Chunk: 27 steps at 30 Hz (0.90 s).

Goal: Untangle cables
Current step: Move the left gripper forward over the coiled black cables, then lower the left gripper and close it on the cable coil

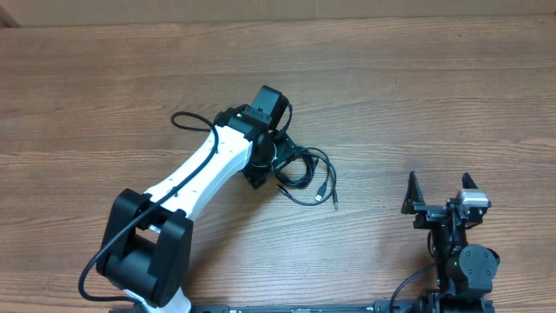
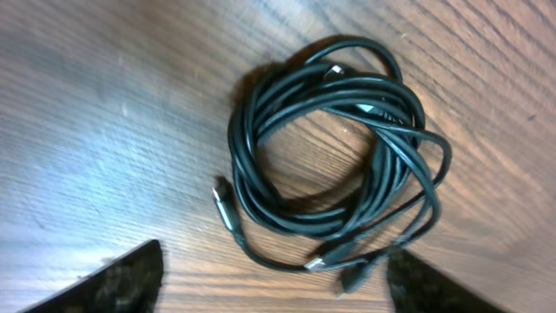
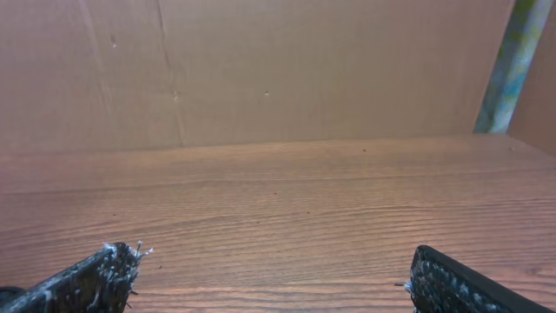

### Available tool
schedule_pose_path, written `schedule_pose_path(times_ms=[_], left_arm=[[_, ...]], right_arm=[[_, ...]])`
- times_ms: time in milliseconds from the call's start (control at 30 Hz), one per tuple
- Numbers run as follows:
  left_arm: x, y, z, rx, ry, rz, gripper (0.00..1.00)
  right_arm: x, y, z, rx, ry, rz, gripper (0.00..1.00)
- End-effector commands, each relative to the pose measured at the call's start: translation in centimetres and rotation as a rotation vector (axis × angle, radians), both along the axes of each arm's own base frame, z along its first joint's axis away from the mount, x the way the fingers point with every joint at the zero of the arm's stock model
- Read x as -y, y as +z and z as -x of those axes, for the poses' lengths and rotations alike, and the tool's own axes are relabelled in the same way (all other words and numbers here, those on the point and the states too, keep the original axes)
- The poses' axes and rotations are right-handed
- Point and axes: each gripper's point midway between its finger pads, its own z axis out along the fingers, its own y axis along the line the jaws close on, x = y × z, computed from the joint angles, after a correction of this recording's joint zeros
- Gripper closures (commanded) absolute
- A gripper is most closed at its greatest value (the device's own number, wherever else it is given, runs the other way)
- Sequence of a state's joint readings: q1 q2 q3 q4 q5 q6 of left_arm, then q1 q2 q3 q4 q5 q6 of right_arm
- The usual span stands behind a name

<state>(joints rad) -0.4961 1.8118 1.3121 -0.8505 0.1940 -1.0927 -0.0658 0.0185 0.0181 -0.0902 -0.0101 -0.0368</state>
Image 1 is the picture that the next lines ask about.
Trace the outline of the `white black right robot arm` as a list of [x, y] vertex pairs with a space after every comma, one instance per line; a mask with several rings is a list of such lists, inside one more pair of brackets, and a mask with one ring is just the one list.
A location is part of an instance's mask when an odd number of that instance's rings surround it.
[[[400, 212], [414, 216], [414, 227], [427, 230], [427, 251], [434, 262], [404, 280], [390, 298], [388, 308], [402, 312], [493, 312], [485, 295], [493, 291], [493, 279], [500, 256], [492, 249], [470, 244], [467, 231], [482, 224], [492, 203], [468, 173], [462, 188], [443, 205], [428, 205], [411, 171]], [[396, 297], [414, 279], [434, 270], [437, 288], [427, 290], [410, 305], [398, 304]]]

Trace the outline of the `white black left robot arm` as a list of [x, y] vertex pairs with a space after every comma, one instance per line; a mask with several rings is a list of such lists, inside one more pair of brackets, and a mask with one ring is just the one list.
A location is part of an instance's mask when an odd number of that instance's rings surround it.
[[126, 189], [112, 204], [96, 271], [134, 312], [189, 312], [188, 274], [194, 222], [215, 193], [241, 172], [254, 187], [292, 162], [295, 148], [279, 125], [291, 103], [262, 86], [254, 101], [221, 111], [184, 164], [143, 193]]

